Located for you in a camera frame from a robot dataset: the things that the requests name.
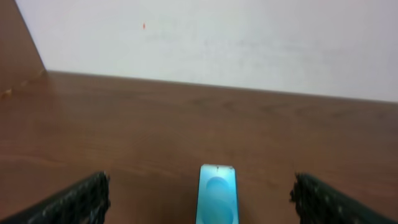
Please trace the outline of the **blue Galaxy smartphone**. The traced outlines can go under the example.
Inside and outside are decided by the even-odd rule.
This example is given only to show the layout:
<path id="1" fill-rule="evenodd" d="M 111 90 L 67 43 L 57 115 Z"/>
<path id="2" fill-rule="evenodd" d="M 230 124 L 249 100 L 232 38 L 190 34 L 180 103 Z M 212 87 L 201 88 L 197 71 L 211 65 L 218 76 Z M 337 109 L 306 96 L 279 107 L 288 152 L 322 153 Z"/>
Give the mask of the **blue Galaxy smartphone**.
<path id="1" fill-rule="evenodd" d="M 236 171 L 203 164 L 198 183 L 196 224 L 239 224 Z"/>

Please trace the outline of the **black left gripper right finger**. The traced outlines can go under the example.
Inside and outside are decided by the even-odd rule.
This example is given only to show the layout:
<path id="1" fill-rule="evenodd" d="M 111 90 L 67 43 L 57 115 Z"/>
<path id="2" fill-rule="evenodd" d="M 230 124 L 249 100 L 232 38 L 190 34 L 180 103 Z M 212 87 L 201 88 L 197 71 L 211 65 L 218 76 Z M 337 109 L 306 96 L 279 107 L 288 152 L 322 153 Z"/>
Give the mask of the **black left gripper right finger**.
<path id="1" fill-rule="evenodd" d="M 310 174 L 295 177 L 290 201 L 300 224 L 397 224 Z"/>

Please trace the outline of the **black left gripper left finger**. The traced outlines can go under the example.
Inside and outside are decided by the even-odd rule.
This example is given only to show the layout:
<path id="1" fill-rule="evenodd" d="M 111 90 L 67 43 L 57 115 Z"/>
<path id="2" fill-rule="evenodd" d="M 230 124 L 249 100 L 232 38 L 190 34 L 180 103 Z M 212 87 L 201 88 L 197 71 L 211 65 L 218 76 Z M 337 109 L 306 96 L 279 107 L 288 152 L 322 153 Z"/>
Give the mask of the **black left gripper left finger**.
<path id="1" fill-rule="evenodd" d="M 1 223 L 103 224 L 110 205 L 109 177 L 100 171 L 1 220 Z"/>

